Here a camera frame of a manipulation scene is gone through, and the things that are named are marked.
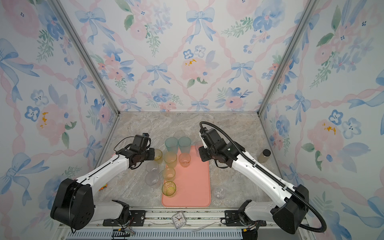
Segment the clear glass cup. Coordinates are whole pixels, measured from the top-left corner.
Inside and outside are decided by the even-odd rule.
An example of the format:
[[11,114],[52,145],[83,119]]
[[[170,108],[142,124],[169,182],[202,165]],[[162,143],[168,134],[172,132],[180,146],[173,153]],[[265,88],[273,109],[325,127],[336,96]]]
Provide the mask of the clear glass cup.
[[153,189],[157,189],[160,187],[160,185],[162,183],[162,176],[160,175],[159,172],[147,173],[147,175],[145,177],[145,182],[149,187],[151,187]]
[[160,165],[156,161],[149,161],[146,165],[146,171],[148,173],[158,172]]

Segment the yellow-green textured cup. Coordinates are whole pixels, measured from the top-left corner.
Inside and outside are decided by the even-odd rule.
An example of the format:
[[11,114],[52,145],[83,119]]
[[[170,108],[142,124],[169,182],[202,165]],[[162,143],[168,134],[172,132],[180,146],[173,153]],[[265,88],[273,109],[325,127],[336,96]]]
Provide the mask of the yellow-green textured cup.
[[164,161],[169,168],[175,168],[178,163],[177,154],[174,152],[166,152],[164,154]]

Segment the orange textured cup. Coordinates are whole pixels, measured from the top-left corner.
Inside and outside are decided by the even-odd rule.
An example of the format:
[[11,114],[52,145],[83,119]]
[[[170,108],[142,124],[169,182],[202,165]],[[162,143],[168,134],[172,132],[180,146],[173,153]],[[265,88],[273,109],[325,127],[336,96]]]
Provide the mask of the orange textured cup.
[[187,168],[191,163],[191,155],[189,153],[181,153],[179,155],[179,163],[183,168]]

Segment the tall teal textured cup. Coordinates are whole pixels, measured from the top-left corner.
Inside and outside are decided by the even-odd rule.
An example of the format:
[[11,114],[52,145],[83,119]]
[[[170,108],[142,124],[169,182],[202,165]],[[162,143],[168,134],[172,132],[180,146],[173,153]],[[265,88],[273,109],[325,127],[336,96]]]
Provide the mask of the tall teal textured cup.
[[175,153],[175,154],[178,153],[179,143],[178,143],[178,139],[177,138],[175,138],[175,137],[167,138],[166,141],[165,141],[165,146],[166,146],[168,152],[172,152],[172,153]]

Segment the light green textured cup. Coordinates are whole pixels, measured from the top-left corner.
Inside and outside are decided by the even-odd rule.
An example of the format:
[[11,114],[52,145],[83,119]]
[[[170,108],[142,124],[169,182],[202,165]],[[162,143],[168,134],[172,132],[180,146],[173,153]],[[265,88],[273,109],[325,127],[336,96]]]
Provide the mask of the light green textured cup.
[[176,176],[176,170],[174,168],[166,167],[162,171],[162,176],[165,181],[174,181],[175,176]]

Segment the green glass cup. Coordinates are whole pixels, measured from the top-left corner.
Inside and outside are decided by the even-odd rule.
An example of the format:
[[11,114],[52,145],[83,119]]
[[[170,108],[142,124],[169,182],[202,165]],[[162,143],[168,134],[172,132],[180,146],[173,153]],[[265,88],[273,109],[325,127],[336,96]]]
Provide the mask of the green glass cup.
[[165,195],[166,197],[172,197],[175,195],[176,191],[177,191],[177,186],[174,182],[172,181],[164,182],[162,186],[163,195]]

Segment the clear textured cup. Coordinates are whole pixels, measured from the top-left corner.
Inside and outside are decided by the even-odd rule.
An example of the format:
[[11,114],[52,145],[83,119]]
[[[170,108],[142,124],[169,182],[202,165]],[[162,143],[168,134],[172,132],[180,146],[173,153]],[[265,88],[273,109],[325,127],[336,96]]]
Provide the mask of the clear textured cup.
[[196,155],[199,157],[200,156],[200,152],[199,152],[199,149],[200,147],[203,147],[204,148],[204,144],[202,141],[197,141],[195,142],[195,152],[196,152]]

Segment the yellow glass cup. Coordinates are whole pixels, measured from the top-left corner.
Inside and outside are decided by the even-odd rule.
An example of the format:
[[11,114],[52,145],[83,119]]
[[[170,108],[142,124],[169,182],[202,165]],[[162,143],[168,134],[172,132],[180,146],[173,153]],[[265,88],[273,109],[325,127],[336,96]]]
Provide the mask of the yellow glass cup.
[[163,162],[163,152],[159,149],[155,149],[155,158],[154,161],[159,165]]

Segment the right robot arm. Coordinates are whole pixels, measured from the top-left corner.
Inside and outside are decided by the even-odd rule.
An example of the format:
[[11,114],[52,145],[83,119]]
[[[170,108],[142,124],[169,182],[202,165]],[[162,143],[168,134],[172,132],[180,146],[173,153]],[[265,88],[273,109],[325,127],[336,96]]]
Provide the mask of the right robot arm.
[[263,190],[271,202],[257,203],[246,200],[238,209],[239,220],[242,224],[250,226],[257,221],[274,222],[283,231],[295,234],[308,207],[296,199],[292,194],[307,199],[308,190],[283,181],[253,158],[246,149],[237,142],[226,142],[215,129],[200,129],[203,147],[199,148],[202,161],[215,160],[234,169]]

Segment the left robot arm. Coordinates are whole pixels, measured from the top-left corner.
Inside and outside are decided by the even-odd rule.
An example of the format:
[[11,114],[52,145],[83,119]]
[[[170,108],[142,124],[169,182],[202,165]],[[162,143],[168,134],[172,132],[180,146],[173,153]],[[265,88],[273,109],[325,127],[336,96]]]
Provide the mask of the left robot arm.
[[104,164],[75,179],[63,180],[55,196],[50,217],[75,232],[95,221],[111,220],[126,226],[131,220],[130,206],[119,200],[96,203],[94,195],[110,180],[126,170],[135,170],[153,161],[155,149],[148,133],[136,135],[133,142],[117,150]]

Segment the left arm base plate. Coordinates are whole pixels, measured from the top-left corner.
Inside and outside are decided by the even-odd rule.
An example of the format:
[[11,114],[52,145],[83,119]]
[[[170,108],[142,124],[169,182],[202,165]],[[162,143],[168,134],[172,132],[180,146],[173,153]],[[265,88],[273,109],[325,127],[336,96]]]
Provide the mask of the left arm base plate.
[[103,221],[104,227],[143,227],[146,218],[144,210],[129,210],[127,219],[107,219]]

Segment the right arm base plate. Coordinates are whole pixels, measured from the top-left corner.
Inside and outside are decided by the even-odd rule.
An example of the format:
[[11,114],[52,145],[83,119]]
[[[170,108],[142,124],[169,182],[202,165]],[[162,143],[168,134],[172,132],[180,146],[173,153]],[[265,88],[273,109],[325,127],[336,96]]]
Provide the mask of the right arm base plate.
[[227,227],[252,227],[260,222],[260,227],[266,227],[266,221],[252,221],[245,214],[239,213],[238,210],[226,210],[225,216],[221,219],[221,224]]

